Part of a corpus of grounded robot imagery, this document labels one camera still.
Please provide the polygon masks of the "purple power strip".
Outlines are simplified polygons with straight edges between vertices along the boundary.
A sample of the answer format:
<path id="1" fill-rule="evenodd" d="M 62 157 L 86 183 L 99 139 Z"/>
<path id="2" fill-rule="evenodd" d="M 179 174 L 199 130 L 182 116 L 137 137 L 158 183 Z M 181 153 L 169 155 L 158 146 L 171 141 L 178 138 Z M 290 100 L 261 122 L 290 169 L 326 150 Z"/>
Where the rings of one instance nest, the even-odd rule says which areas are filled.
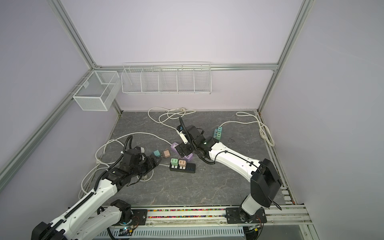
<path id="1" fill-rule="evenodd" d="M 182 160 L 190 162 L 193 159 L 193 151 L 191 147 L 185 143 L 173 143 L 171 149 L 178 153 Z"/>

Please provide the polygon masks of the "teal plug adapter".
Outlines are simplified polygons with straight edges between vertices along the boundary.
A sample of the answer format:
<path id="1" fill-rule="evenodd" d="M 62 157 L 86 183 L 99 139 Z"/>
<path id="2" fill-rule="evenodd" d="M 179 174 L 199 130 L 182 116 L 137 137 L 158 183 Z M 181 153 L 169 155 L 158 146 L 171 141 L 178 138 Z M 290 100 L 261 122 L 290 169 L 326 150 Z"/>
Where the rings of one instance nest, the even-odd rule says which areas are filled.
<path id="1" fill-rule="evenodd" d="M 160 157 L 162 156 L 162 154 L 160 153 L 159 150 L 154 151 L 153 154 L 154 154 L 156 157 L 158 157 L 158 158 L 160 158 Z"/>

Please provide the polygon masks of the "pink plug adapter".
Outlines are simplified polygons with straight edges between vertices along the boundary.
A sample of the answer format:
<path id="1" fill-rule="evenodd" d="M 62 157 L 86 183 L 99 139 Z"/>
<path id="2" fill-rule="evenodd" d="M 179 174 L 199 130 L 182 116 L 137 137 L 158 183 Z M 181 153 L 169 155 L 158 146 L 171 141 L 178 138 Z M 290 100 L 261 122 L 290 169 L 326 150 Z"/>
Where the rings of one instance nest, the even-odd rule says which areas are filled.
<path id="1" fill-rule="evenodd" d="M 169 150 L 165 150 L 165 151 L 163 151 L 163 157 L 164 157 L 164 158 L 169 158 L 170 156 L 171 156 L 171 153 L 170 153 Z"/>

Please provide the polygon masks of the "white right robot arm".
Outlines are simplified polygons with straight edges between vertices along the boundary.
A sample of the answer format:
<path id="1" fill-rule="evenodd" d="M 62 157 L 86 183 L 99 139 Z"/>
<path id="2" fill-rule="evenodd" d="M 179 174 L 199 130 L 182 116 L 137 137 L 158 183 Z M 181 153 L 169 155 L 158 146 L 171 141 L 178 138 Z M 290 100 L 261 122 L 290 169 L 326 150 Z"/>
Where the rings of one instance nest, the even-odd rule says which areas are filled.
<path id="1" fill-rule="evenodd" d="M 176 146 L 181 157 L 194 154 L 209 164 L 220 163 L 240 174 L 250 183 L 250 193 L 242 201 L 234 219 L 241 223 L 262 220 L 261 210 L 274 204 L 274 198 L 282 186 L 282 180 L 274 164 L 244 156 L 220 141 L 209 137 L 199 138 L 193 144 L 182 142 Z"/>

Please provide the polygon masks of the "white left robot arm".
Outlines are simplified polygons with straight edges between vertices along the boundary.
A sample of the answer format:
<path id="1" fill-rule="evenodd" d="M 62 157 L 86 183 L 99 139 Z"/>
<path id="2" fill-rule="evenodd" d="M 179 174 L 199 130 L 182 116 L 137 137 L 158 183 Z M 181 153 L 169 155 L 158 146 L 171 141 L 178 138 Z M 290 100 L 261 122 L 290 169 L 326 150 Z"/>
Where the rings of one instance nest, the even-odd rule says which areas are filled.
<path id="1" fill-rule="evenodd" d="M 63 214 L 49 223 L 41 222 L 32 231 L 33 240 L 91 240 L 115 224 L 131 225 L 135 216 L 132 206 L 115 200 L 109 207 L 102 205 L 123 187 L 132 185 L 131 179 L 143 177 L 161 163 L 153 154 L 122 154 L 95 182 L 89 193 Z"/>

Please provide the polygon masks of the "pink adapter on black strip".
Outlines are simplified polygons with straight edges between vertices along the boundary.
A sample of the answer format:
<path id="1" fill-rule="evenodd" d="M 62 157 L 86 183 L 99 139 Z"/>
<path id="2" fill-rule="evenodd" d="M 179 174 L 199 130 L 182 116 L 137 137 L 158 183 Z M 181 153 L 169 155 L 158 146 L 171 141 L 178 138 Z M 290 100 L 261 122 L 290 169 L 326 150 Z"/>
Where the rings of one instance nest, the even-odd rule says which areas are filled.
<path id="1" fill-rule="evenodd" d="M 187 162 L 185 160 L 179 160 L 179 169 L 185 170 L 187 167 Z"/>

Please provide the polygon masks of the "green adapter on black strip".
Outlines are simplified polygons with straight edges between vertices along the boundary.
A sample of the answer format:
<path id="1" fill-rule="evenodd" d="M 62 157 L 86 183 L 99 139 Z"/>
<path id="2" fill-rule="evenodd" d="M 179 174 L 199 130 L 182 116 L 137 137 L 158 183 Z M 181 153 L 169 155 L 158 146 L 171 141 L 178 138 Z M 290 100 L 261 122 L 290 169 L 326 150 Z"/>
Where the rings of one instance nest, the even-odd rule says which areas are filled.
<path id="1" fill-rule="evenodd" d="M 175 159 L 175 158 L 172 158 L 171 159 L 171 168 L 173 169 L 177 169 L 179 166 L 179 160 L 178 159 Z"/>

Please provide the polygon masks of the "black power strip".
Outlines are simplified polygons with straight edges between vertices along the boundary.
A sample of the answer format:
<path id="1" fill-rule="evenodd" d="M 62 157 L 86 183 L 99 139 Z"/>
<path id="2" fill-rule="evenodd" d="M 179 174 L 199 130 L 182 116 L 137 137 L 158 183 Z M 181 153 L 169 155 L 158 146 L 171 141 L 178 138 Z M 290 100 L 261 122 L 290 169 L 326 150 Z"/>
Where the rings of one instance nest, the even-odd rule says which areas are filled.
<path id="1" fill-rule="evenodd" d="M 195 174 L 196 173 L 196 164 L 186 163 L 185 167 L 174 166 L 174 165 L 170 164 L 169 169 L 170 169 L 170 171 L 173 171 L 173 172 Z"/>

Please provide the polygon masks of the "teal power strip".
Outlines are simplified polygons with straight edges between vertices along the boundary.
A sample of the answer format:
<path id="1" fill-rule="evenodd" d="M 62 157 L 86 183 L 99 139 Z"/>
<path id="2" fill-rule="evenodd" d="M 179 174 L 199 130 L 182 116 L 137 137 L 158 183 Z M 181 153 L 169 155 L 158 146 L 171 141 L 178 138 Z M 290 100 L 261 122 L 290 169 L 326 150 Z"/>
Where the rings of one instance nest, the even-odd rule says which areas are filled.
<path id="1" fill-rule="evenodd" d="M 219 126 L 214 130 L 213 138 L 216 140 L 220 140 L 222 137 L 223 127 Z"/>

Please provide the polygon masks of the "white mesh box basket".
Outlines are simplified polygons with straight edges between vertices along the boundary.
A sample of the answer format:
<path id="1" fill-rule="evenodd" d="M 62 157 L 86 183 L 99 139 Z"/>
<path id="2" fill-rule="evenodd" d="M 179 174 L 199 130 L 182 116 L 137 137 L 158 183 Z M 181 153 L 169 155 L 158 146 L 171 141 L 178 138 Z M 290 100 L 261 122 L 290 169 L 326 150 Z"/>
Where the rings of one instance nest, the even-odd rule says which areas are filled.
<path id="1" fill-rule="evenodd" d="M 83 111 L 107 112 L 121 86 L 117 71 L 92 71 L 74 93 L 73 99 Z"/>

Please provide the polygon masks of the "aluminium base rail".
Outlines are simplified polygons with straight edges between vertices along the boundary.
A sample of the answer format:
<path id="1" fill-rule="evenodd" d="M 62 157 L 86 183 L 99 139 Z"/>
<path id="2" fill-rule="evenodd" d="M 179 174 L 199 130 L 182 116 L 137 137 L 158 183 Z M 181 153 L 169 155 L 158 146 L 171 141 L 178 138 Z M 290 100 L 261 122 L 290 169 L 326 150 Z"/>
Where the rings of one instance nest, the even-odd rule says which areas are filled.
<path id="1" fill-rule="evenodd" d="M 317 240 L 307 209 L 304 206 L 260 208 L 248 221 L 240 216 L 237 206 L 133 208 L 131 221 L 120 224 L 121 212 L 108 207 L 92 214 L 84 224 L 75 226 L 77 217 L 63 227 L 67 240 L 177 240 L 241 237 L 260 240 L 268 227 L 297 226 L 299 236 Z"/>

